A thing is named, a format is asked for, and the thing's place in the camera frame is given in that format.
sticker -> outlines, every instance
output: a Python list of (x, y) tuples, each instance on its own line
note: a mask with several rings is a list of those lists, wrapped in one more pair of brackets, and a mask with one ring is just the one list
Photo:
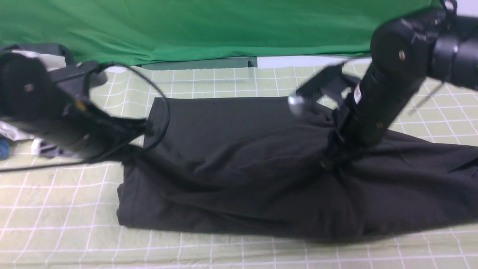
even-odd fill
[(360, 84), (357, 84), (357, 87), (354, 90), (355, 104), (358, 104), (360, 102), (360, 99), (362, 99), (362, 93), (360, 92)]

metal bolt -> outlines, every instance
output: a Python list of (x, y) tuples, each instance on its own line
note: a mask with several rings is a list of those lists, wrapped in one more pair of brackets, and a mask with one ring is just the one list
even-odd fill
[(27, 84), (25, 85), (24, 89), (26, 92), (30, 92), (35, 89), (35, 86), (33, 86), (33, 84)]
[(401, 51), (398, 53), (398, 56), (400, 57), (400, 60), (402, 60), (402, 61), (405, 60), (405, 52), (404, 52), (404, 51), (401, 50)]

black cloth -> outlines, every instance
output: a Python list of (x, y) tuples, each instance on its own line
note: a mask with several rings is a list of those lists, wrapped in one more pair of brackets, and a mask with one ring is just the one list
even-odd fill
[[(123, 226), (334, 242), (478, 216), (478, 147), (389, 131), (363, 159), (325, 172), (317, 157), (333, 128), (326, 107), (298, 120), (283, 97), (170, 102), (154, 154), (124, 163)], [(156, 99), (150, 119), (162, 118)]]

black cable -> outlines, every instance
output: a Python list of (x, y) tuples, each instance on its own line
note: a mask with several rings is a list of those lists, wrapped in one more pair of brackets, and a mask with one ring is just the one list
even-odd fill
[[(118, 62), (113, 62), (113, 63), (110, 63), (110, 64), (101, 65), (102, 70), (105, 70), (108, 67), (113, 67), (113, 66), (121, 66), (121, 67), (124, 67), (124, 68), (130, 70), (131, 72), (133, 72), (134, 74), (136, 74), (137, 76), (139, 76), (140, 78), (145, 80), (148, 84), (150, 84), (162, 97), (162, 100), (163, 100), (163, 103), (164, 103), (164, 125), (163, 125), (163, 128), (162, 128), (161, 132), (156, 137), (155, 141), (151, 145), (149, 145), (148, 147), (144, 148), (142, 151), (139, 152), (139, 154), (145, 153), (145, 152), (157, 147), (159, 145), (159, 143), (161, 143), (161, 141), (166, 136), (166, 132), (167, 132), (168, 127), (169, 127), (169, 122), (171, 120), (171, 108), (170, 108), (170, 105), (169, 105), (169, 101), (168, 101), (166, 95), (163, 93), (163, 91), (161, 91), (161, 89), (159, 89), (159, 87), (156, 86), (156, 84), (154, 82), (152, 82), (149, 78), (144, 76), (141, 72), (133, 69), (132, 67), (130, 67), (128, 65), (125, 65), (123, 63), (118, 63)], [(30, 167), (16, 167), (16, 168), (2, 168), (2, 169), (0, 169), (0, 173), (24, 172), (24, 171), (31, 171), (31, 170), (45, 169), (45, 168), (57, 168), (57, 167), (75, 166), (75, 165), (82, 165), (82, 164), (95, 164), (95, 163), (99, 163), (99, 162), (104, 162), (104, 161), (107, 160), (108, 156), (115, 153), (119, 149), (129, 145), (129, 143), (130, 143), (130, 141), (125, 141), (124, 143), (121, 143), (121, 144), (115, 146), (114, 148), (108, 150), (104, 154), (102, 154), (98, 157), (92, 158), (92, 159), (85, 159), (85, 160), (82, 160), (82, 161), (79, 161), (79, 162), (56, 163), (56, 164), (50, 164), (50, 165), (38, 165), (38, 166), (30, 166)]]
[(149, 78), (144, 76), (141, 72), (136, 71), (132, 67), (130, 67), (128, 65), (125, 65), (123, 63), (114, 62), (114, 63), (111, 63), (111, 64), (112, 64), (112, 66), (121, 66), (121, 67), (129, 69), (131, 72), (135, 73), (137, 76), (139, 76), (140, 78), (142, 78), (143, 80), (148, 82), (162, 97), (162, 100), (163, 100), (163, 103), (164, 103), (164, 125), (163, 125), (163, 129), (161, 130), (161, 133), (156, 137), (155, 141), (143, 150), (143, 152), (149, 151), (149, 150), (157, 147), (159, 145), (159, 143), (161, 143), (161, 141), (166, 136), (166, 132), (168, 131), (169, 122), (171, 120), (171, 108), (169, 106), (168, 98), (163, 93), (163, 91), (161, 91), (159, 89), (159, 87), (156, 86), (156, 84), (154, 82), (152, 82)]

green cutting mat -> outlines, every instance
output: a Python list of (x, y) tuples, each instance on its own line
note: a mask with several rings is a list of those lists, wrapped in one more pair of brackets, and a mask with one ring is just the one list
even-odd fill
[[(366, 65), (349, 65), (363, 75)], [(173, 98), (284, 96), (320, 67), (143, 72)], [(116, 68), (93, 91), (114, 115), (145, 116), (157, 94)], [(437, 82), (429, 80), (418, 102)], [(322, 100), (326, 105), (333, 102)], [(393, 129), (439, 143), (478, 145), (478, 98), (447, 87)], [(4, 167), (51, 163), (15, 149)], [(118, 164), (48, 169), (0, 177), (0, 268), (213, 269), (476, 269), (478, 225), (392, 238), (373, 244), (324, 247), (258, 236), (192, 235), (118, 226)]]

